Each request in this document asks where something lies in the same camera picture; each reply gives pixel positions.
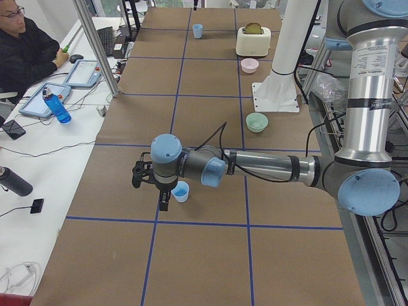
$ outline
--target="charger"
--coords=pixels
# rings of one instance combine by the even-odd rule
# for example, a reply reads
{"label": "charger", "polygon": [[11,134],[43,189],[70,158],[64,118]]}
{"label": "charger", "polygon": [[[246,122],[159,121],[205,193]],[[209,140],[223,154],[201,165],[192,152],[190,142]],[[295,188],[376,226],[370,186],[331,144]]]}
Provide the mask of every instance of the charger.
{"label": "charger", "polygon": [[35,199],[31,206],[30,214],[39,214],[43,209],[44,199]]}
{"label": "charger", "polygon": [[116,59],[124,59],[126,55],[126,50],[128,49],[128,41],[126,36],[118,35],[115,38],[115,45],[113,46],[112,55]]}

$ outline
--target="white cable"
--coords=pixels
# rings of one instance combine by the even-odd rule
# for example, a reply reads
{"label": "white cable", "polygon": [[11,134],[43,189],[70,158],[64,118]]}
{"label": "white cable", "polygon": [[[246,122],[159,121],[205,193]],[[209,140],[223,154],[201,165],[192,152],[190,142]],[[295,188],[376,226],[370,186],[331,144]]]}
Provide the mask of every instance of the white cable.
{"label": "white cable", "polygon": [[[24,266],[25,269],[27,270],[27,274],[22,277],[20,280],[18,280],[16,283],[11,284],[11,277],[13,274],[17,273],[18,268],[21,266]],[[33,280],[33,286],[31,288],[30,293],[28,294],[29,296],[32,296],[38,286],[38,281],[39,281],[39,275],[41,273],[41,265],[35,261],[26,261],[24,263],[19,263],[11,268],[6,268],[6,273],[4,273],[0,277],[0,282],[4,279],[7,280],[7,285],[6,289],[3,291],[3,293],[15,293],[15,289],[21,287],[22,285],[26,284],[30,279],[34,277]]]}

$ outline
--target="eyeglasses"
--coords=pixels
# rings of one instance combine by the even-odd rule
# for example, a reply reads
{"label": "eyeglasses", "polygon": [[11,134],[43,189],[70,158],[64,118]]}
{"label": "eyeglasses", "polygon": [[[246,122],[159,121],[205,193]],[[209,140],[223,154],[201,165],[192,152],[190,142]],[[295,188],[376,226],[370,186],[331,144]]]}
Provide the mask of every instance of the eyeglasses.
{"label": "eyeglasses", "polygon": [[22,6],[19,6],[17,12],[15,12],[15,13],[11,13],[10,15],[0,15],[0,16],[15,19],[17,17],[17,15],[18,16],[23,16],[24,15],[24,8]]}

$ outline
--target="hand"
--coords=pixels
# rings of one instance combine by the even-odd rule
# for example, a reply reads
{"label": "hand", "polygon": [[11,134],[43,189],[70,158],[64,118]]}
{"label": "hand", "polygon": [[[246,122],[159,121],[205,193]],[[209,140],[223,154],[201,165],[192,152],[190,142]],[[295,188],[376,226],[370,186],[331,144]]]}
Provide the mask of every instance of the hand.
{"label": "hand", "polygon": [[60,48],[57,52],[57,57],[53,60],[53,63],[57,66],[57,68],[60,68],[69,58],[68,53],[64,53],[62,49]]}

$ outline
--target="light blue cup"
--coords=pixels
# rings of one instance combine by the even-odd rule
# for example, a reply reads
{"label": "light blue cup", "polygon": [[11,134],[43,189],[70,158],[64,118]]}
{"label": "light blue cup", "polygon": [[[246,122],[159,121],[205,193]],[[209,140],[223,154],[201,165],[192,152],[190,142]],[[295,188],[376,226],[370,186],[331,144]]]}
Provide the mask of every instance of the light blue cup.
{"label": "light blue cup", "polygon": [[171,194],[178,202],[182,203],[187,201],[187,198],[189,197],[189,191],[189,184],[183,182],[182,180],[179,180],[177,182],[177,186],[174,187],[174,189],[171,191]]}
{"label": "light blue cup", "polygon": [[202,24],[194,24],[193,25],[193,34],[194,34],[194,38],[200,39],[203,36],[203,25]]}

